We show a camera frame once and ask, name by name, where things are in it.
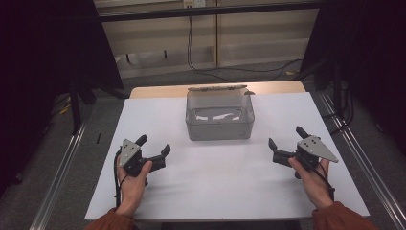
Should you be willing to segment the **white table sheet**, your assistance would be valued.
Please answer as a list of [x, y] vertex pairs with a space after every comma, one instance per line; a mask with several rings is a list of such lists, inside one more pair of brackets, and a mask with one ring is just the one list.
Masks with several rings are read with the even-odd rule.
[[148, 175], [137, 220], [212, 221], [307, 219], [313, 210], [291, 168], [274, 163], [268, 147], [293, 151], [297, 127], [337, 148], [311, 95], [282, 93], [252, 98], [255, 122], [246, 140], [193, 141], [185, 122], [183, 98], [131, 99], [124, 102], [86, 218], [96, 219], [115, 204], [114, 156], [125, 139], [147, 136], [145, 156], [164, 146], [167, 165]]

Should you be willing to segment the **wooden table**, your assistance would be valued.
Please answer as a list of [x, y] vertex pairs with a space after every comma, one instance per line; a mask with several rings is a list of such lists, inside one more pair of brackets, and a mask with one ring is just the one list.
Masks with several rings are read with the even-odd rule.
[[305, 87], [300, 81], [283, 80], [136, 87], [132, 89], [129, 98], [184, 98], [187, 96], [189, 88], [232, 87], [236, 85], [246, 85], [247, 89], [256, 95], [305, 92]]

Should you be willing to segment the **grey translucent lidded box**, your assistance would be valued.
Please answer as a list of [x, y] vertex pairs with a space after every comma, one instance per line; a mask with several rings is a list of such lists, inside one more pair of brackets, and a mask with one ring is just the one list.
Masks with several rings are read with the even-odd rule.
[[[224, 113], [235, 113], [240, 120], [195, 120], [195, 115]], [[185, 122], [192, 141], [249, 139], [255, 122], [251, 92], [246, 85], [189, 88]]]

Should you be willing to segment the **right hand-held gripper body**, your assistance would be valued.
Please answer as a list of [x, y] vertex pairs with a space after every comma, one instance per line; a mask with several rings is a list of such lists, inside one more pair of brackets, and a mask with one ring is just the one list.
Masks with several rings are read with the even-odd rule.
[[337, 163], [338, 158], [317, 136], [310, 135], [297, 143], [297, 149], [289, 152], [280, 149], [273, 151], [273, 162], [290, 167], [289, 158], [295, 157], [309, 172], [317, 167], [320, 159]]

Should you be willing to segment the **person's right hand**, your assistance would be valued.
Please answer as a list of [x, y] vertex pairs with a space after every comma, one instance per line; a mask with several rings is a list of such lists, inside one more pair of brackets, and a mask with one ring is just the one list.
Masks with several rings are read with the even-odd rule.
[[304, 190], [316, 209], [321, 210], [333, 204], [328, 185], [324, 181], [324, 179], [328, 178], [328, 160], [322, 159], [316, 168], [316, 171], [322, 177], [315, 172], [308, 172], [296, 158], [290, 158], [288, 162], [301, 177]]

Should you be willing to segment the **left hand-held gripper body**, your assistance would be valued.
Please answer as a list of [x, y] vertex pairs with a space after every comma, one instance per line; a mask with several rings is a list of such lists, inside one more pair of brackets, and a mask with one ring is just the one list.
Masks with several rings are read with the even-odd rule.
[[151, 171], [157, 171], [166, 166], [166, 157], [161, 153], [146, 158], [142, 155], [141, 146], [135, 144], [128, 139], [124, 139], [121, 147], [120, 167], [123, 168], [129, 175], [137, 177], [142, 170], [142, 167], [147, 161], [152, 162]]

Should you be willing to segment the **person's left hand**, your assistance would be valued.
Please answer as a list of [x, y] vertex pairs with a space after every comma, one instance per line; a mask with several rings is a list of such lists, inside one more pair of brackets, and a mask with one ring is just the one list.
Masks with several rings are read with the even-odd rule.
[[117, 160], [117, 167], [117, 176], [121, 184], [122, 201], [115, 213], [132, 218], [137, 208], [140, 206], [145, 190], [145, 182], [152, 167], [152, 162], [147, 161], [137, 177], [128, 175], [126, 171], [120, 167], [120, 160]]

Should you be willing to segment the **dark curtain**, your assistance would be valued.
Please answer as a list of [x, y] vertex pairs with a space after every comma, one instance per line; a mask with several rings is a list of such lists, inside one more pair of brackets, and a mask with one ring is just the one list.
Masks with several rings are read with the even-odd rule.
[[51, 120], [54, 98], [123, 83], [95, 0], [0, 0], [0, 196]]
[[406, 0], [321, 1], [301, 70], [346, 81], [406, 155]]

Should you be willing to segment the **white paper scraps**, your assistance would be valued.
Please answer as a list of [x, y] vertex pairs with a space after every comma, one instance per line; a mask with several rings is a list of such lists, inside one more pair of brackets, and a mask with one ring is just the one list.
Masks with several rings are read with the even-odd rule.
[[224, 113], [219, 115], [203, 114], [195, 115], [195, 120], [203, 122], [239, 121], [240, 117], [235, 113]]

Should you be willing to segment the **black horizontal bar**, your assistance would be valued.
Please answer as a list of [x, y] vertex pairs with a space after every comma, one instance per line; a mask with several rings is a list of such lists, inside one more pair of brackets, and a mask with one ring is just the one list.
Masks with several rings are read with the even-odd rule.
[[310, 9], [319, 9], [321, 6], [324, 5], [324, 3], [325, 3], [324, 0], [306, 0], [301, 2], [286, 2], [272, 4], [221, 6], [221, 7], [205, 7], [205, 8], [159, 10], [159, 11], [102, 13], [99, 15], [98, 20], [100, 22], [118, 22], [118, 21], [221, 15], [234, 13], [310, 10]]

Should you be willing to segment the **metal floor rail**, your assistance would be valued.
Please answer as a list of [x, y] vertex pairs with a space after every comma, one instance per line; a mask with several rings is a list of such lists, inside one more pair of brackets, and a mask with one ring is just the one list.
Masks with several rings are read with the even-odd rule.
[[355, 138], [355, 135], [347, 126], [347, 123], [338, 115], [335, 115], [334, 103], [332, 101], [332, 98], [326, 92], [321, 93], [320, 98], [325, 108], [327, 109], [328, 114], [332, 116], [332, 120], [337, 126], [340, 135], [344, 138], [347, 146], [350, 148], [350, 152], [352, 153], [359, 167], [370, 182], [386, 213], [391, 218], [393, 224], [395, 225], [395, 228], [397, 230], [406, 230], [406, 215], [403, 212], [401, 205], [395, 199], [392, 192], [386, 186], [383, 179], [380, 177], [377, 170], [372, 165], [371, 160], [360, 146], [359, 142]]
[[75, 155], [78, 151], [79, 144], [86, 130], [88, 120], [91, 117], [92, 111], [93, 105], [84, 109], [82, 122], [80, 123], [76, 133], [73, 134], [70, 139], [69, 145], [64, 152], [63, 158], [56, 171], [56, 175], [54, 176], [52, 183], [45, 197], [43, 198], [38, 211], [36, 212], [29, 230], [46, 230], [46, 226], [55, 208], [57, 199], [59, 197], [69, 169], [72, 165], [73, 159], [75, 158]]

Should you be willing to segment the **white wall socket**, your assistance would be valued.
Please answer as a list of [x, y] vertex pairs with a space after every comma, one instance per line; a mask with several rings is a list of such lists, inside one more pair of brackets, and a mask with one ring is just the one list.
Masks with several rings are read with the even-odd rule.
[[185, 9], [204, 8], [206, 0], [183, 0], [183, 6]]

